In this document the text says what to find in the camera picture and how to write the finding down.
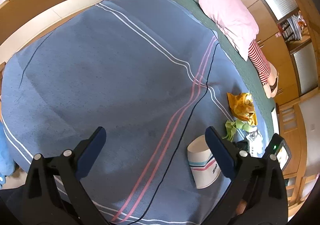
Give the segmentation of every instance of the blue bed sheet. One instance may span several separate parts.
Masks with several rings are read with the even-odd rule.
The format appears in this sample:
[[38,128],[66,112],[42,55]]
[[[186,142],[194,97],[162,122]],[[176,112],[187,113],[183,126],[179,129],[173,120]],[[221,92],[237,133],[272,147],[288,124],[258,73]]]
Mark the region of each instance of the blue bed sheet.
[[[209,91],[140,221],[200,224],[230,181],[220,174],[196,189],[187,146],[208,126],[225,136],[234,119],[226,93],[248,89],[216,32],[171,0],[102,1],[16,53],[2,87],[8,145],[28,171],[36,153],[59,155],[103,126],[107,142],[81,182],[107,220],[128,224],[150,203],[207,77]],[[65,198],[59,178],[57,185]]]

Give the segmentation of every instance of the pink blanket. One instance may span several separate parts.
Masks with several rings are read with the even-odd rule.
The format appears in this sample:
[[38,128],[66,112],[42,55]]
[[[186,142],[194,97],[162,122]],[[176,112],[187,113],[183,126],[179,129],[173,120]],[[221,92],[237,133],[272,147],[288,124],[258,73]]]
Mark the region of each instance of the pink blanket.
[[199,0],[199,5],[247,61],[249,46],[259,27],[241,0]]

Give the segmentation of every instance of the crumpled green tissue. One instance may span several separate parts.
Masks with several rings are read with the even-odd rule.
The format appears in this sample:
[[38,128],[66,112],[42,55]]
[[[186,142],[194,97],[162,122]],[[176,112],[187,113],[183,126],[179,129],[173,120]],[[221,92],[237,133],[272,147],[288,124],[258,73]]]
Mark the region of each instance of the crumpled green tissue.
[[257,127],[250,126],[248,122],[242,122],[241,120],[237,119],[235,122],[231,122],[230,120],[226,121],[226,130],[227,130],[227,135],[223,137],[223,139],[227,139],[229,141],[233,141],[233,137],[235,133],[237,132],[237,129],[242,129],[248,133],[252,133],[257,131]]

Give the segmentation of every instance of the white wall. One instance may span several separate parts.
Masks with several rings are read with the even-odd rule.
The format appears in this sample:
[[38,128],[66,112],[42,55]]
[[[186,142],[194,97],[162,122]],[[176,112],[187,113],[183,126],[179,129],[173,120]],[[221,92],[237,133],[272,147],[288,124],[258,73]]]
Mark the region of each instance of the white wall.
[[305,176],[320,172],[320,94],[300,104],[307,133]]

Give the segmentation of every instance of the pink stripe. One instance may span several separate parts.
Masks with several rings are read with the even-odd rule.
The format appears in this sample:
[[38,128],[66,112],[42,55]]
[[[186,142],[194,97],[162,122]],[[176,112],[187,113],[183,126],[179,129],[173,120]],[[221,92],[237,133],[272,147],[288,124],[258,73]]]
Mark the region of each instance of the pink stripe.
[[194,88],[195,88],[195,84],[196,84],[196,78],[198,77],[198,75],[199,75],[199,73],[200,73],[200,70],[201,70],[201,67],[202,67],[204,58],[205,58],[207,52],[209,51],[210,45],[212,45],[213,39],[214,39],[214,37],[212,37],[212,39],[211,39],[211,41],[210,41],[210,43],[209,43],[209,45],[208,45],[208,47],[207,47],[207,50],[206,50],[206,52],[204,53],[204,55],[203,55],[203,57],[202,57],[201,63],[200,63],[199,68],[198,68],[198,72],[197,72],[196,76],[194,77],[194,80],[193,80],[193,83],[192,83],[191,97],[189,98],[189,101],[188,101],[183,107],[181,107],[177,112],[175,112],[174,115],[170,118],[170,120],[169,120],[169,122],[168,122],[168,124],[167,124],[167,126],[166,126],[166,128],[165,128],[165,131],[164,131],[164,133],[163,133],[163,135],[162,135],[162,137],[161,137],[161,139],[160,139],[160,141],[159,141],[159,143],[158,143],[155,151],[153,152],[150,160],[148,161],[147,165],[146,165],[145,168],[143,169],[143,171],[142,171],[139,179],[137,180],[136,184],[134,185],[134,187],[133,187],[131,193],[129,194],[129,197],[128,197],[127,200],[125,201],[124,205],[123,205],[123,206],[121,207],[121,209],[117,212],[117,214],[113,217],[113,219],[111,220],[111,222],[115,221],[115,220],[118,218],[118,216],[121,214],[121,212],[122,212],[122,211],[126,208],[126,206],[129,204],[129,202],[130,202],[130,200],[132,199],[135,191],[137,190],[140,182],[142,181],[143,177],[145,176],[146,172],[148,171],[151,162],[153,161],[154,157],[156,156],[156,154],[157,154],[157,152],[158,152],[158,150],[159,150],[159,148],[160,148],[160,146],[161,146],[161,144],[162,144],[162,141],[164,140],[165,136],[167,135],[167,132],[168,132],[168,130],[169,130],[169,127],[170,127],[173,119],[175,118],[175,116],[176,116],[183,108],[185,108],[185,107],[191,102],[191,100],[192,100],[192,98],[193,98],[193,95],[194,95]]
[[162,151],[162,153],[161,153],[161,156],[160,156],[160,158],[159,158],[159,160],[158,160],[155,168],[154,168],[153,171],[152,171],[152,174],[151,174],[149,180],[147,181],[146,185],[144,186],[143,190],[141,191],[141,193],[140,193],[137,201],[136,201],[135,204],[133,205],[132,209],[129,211],[129,213],[127,214],[127,216],[126,216],[122,221],[120,221],[119,223],[126,221],[126,220],[130,217],[130,215],[135,211],[135,209],[137,208],[138,204],[140,203],[141,199],[143,198],[143,196],[144,196],[145,192],[147,191],[147,189],[148,189],[151,181],[153,180],[153,177],[154,177],[155,174],[156,174],[156,171],[158,170],[158,168],[159,168],[159,166],[160,166],[160,164],[161,164],[161,162],[162,162],[162,159],[163,159],[163,157],[164,157],[164,155],[165,155],[165,153],[166,153],[166,151],[167,151],[167,149],[168,149],[168,147],[169,147],[169,144],[170,144],[170,142],[171,142],[171,140],[172,140],[172,137],[173,137],[173,135],[174,135],[174,133],[175,133],[177,127],[178,127],[178,124],[179,124],[179,122],[180,122],[180,120],[181,120],[184,112],[190,107],[190,105],[191,105],[192,103],[194,103],[194,102],[198,99],[198,97],[199,97],[199,95],[200,95],[200,90],[201,90],[200,83],[201,83],[201,81],[202,81],[202,79],[203,79],[204,70],[205,70],[206,65],[207,65],[207,63],[208,63],[212,46],[213,46],[213,43],[212,43],[212,45],[211,45],[210,52],[209,52],[209,54],[208,54],[208,56],[207,56],[205,65],[204,65],[204,67],[203,67],[202,74],[201,74],[201,77],[200,77],[200,80],[199,80],[199,84],[197,84],[197,85],[198,85],[198,94],[197,94],[196,98],[195,98],[188,106],[186,106],[186,107],[183,109],[183,111],[181,112],[181,114],[180,114],[180,116],[179,116],[179,118],[178,118],[178,120],[177,120],[177,122],[176,122],[176,124],[175,124],[175,126],[174,126],[174,128],[173,128],[173,130],[172,130],[172,132],[171,132],[171,134],[170,134],[170,137],[168,138],[168,141],[167,141],[167,143],[166,143],[166,145],[165,145],[165,147],[164,147],[164,149],[163,149],[163,151]]
[[196,171],[205,171],[207,170],[213,163],[216,162],[216,159],[214,159],[212,162],[210,162],[205,168],[201,169],[201,168],[197,168],[197,169],[193,169],[192,170],[196,170]]

